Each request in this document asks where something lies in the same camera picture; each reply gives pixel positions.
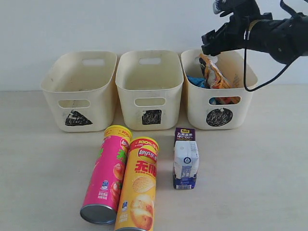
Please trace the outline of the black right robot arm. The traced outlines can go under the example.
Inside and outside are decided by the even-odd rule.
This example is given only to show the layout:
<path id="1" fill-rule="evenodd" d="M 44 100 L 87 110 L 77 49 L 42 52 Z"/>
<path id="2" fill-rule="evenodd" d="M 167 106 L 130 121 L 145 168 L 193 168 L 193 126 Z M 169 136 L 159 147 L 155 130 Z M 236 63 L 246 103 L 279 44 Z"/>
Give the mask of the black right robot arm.
<path id="1" fill-rule="evenodd" d="M 216 0 L 214 14 L 229 16 L 220 29 L 202 36 L 202 51 L 216 56 L 225 51 L 247 49 L 269 54 L 281 64 L 308 54 L 308 17 L 283 1 L 282 9 L 290 18 L 274 20 L 271 13 L 261 13 L 254 0 Z"/>

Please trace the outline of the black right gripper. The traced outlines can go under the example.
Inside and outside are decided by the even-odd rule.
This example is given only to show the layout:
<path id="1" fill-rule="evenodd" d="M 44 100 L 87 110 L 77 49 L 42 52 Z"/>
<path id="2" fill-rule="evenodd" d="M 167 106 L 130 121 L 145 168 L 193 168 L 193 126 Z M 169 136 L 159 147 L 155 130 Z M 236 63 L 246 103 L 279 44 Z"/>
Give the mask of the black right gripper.
<path id="1" fill-rule="evenodd" d="M 205 55 L 216 56 L 224 51 L 244 47 L 245 30 L 254 20 L 272 20 L 272 13 L 261 13 L 254 0 L 216 0 L 213 12 L 220 17 L 231 15 L 217 31 L 202 36 L 202 51 Z"/>

